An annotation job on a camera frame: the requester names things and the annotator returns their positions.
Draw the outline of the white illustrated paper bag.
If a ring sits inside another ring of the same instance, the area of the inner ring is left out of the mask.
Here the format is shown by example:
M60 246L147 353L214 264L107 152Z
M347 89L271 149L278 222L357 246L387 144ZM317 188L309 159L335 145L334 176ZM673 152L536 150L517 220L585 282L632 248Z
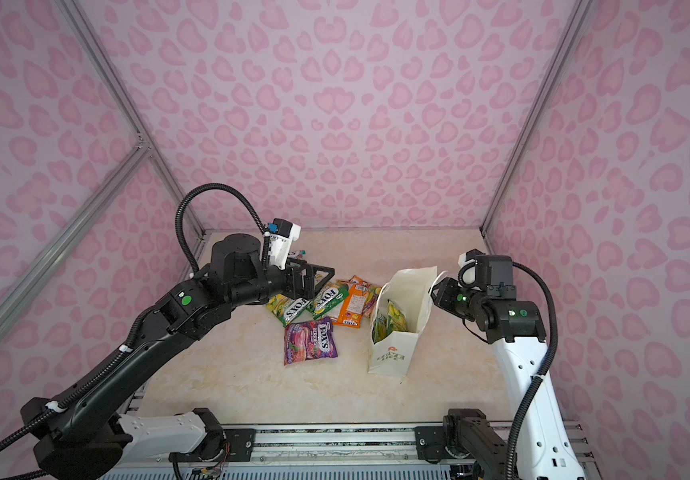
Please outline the white illustrated paper bag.
M368 373L405 377L432 310L436 266L399 270L380 291L370 319Z

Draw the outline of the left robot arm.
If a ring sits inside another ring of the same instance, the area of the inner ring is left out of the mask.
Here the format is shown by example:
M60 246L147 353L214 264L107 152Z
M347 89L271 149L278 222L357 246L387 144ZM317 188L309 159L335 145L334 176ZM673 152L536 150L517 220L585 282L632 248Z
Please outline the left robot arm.
M212 247L200 266L184 235L189 204L208 191L240 201L261 237L230 234ZM207 183L191 190L175 214L175 233L193 276L175 285L133 321L126 339L90 373L54 398L34 397L21 409L24 425L0 441L0 454L27 435L37 438L38 470L28 479L98 479L142 442L126 431L118 410L170 360L229 320L244 305L265 305L273 297L314 299L335 274L332 267L290 257L298 225L276 218L265 224L235 188Z

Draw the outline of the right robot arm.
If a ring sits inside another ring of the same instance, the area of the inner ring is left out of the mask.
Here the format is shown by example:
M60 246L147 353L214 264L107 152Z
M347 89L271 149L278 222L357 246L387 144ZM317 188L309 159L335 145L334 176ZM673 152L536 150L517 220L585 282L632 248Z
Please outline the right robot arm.
M474 335L494 349L514 410L501 438L476 409L444 418L445 449L473 459L477 479L582 479L550 376L558 350L555 300L547 282L509 256L473 249L456 277L431 290L436 307L475 323Z

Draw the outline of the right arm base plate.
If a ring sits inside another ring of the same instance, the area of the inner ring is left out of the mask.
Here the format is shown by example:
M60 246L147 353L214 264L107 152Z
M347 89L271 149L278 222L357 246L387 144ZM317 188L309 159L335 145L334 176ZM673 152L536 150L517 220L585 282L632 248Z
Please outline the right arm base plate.
M454 458L448 449L448 435L444 426L418 426L414 428L414 435L419 460L438 464Z

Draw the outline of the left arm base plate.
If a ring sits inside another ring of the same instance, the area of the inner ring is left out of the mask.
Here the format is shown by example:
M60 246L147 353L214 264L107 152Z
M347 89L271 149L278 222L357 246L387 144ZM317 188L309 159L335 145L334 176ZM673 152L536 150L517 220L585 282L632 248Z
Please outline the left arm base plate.
M257 431L249 428L228 428L221 433L208 433L202 443L189 453L170 453L171 463L249 462Z

